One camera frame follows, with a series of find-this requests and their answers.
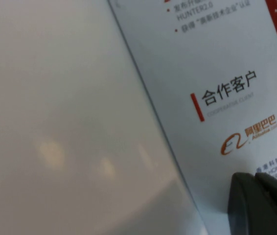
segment printed page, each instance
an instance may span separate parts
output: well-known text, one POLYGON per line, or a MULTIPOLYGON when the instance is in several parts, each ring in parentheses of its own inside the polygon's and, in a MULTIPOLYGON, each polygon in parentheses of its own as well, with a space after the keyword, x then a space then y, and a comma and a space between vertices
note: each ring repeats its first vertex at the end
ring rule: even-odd
POLYGON ((231 176, 277 178, 277 0, 110 0, 212 235, 231 176))

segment alibaba logo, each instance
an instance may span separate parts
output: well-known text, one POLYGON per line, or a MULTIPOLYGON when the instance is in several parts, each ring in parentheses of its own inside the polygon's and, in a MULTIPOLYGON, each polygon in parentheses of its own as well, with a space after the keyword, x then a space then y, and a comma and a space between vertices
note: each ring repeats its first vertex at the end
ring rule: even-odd
POLYGON ((241 134, 240 133, 235 133, 233 135, 230 135, 221 147, 221 154, 228 155, 235 148, 240 149, 241 147, 243 147, 247 141, 248 141, 248 139, 244 143, 240 143, 241 142, 241 134))

